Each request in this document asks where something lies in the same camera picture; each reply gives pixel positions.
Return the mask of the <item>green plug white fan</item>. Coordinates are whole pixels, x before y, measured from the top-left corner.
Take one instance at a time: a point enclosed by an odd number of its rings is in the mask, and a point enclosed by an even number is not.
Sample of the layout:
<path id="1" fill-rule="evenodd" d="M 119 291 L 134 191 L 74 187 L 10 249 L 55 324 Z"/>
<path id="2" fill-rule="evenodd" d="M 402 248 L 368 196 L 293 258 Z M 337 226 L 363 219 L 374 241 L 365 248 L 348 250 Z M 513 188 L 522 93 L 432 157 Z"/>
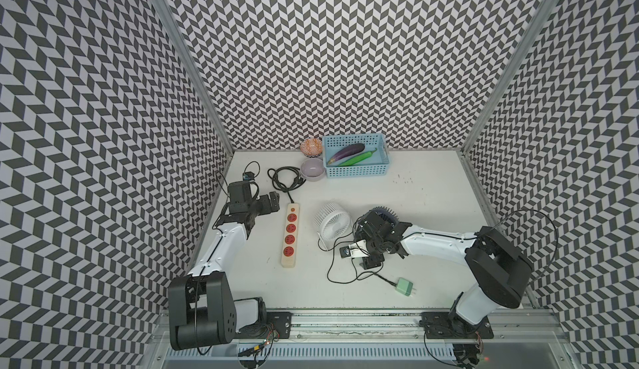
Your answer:
<path id="1" fill-rule="evenodd" d="M 409 297 L 414 293 L 414 284 L 402 277 L 398 279 L 394 288 L 398 293 L 406 297 Z"/>

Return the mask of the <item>dark blue desk fan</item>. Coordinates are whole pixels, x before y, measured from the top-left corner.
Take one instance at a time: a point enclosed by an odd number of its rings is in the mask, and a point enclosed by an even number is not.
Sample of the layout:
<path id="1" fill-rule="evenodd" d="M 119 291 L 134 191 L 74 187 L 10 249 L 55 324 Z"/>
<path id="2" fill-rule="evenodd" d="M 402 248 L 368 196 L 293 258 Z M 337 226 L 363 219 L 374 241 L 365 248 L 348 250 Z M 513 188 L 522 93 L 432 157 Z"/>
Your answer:
<path id="1" fill-rule="evenodd" d="M 399 223 L 397 214 L 388 207 L 378 206 L 371 209 L 371 211 L 376 213 L 384 221 L 389 222 L 393 227 Z"/>

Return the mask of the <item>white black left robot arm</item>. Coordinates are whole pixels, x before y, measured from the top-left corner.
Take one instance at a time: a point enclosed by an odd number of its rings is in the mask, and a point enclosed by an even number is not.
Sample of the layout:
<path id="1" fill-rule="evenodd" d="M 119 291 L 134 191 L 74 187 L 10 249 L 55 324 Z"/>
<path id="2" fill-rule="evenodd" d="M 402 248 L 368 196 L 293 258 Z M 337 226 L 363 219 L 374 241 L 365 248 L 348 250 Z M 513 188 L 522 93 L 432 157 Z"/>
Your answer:
<path id="1" fill-rule="evenodd" d="M 169 333 L 176 350 L 228 344 L 245 327 L 266 322 L 260 297 L 235 301 L 227 273 L 256 218 L 280 210 L 277 192 L 252 192 L 250 181 L 228 185 L 228 201 L 213 225 L 210 247 L 184 277 L 168 287 Z"/>

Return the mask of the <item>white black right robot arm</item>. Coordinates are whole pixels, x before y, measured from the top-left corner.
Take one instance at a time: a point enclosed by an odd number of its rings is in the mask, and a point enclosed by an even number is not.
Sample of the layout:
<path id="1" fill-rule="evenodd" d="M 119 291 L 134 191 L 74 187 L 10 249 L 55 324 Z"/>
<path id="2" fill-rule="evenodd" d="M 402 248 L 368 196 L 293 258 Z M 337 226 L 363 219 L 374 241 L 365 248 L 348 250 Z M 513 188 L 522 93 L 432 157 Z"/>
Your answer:
<path id="1" fill-rule="evenodd" d="M 500 307 L 520 306 L 533 272 L 532 262 L 496 227 L 455 233 L 400 222 L 384 208 L 367 212 L 354 224 L 354 242 L 340 250 L 342 257 L 360 258 L 363 268 L 381 267 L 387 255 L 423 256 L 467 267 L 474 276 L 448 312 L 430 317 L 457 337 L 477 330 Z"/>

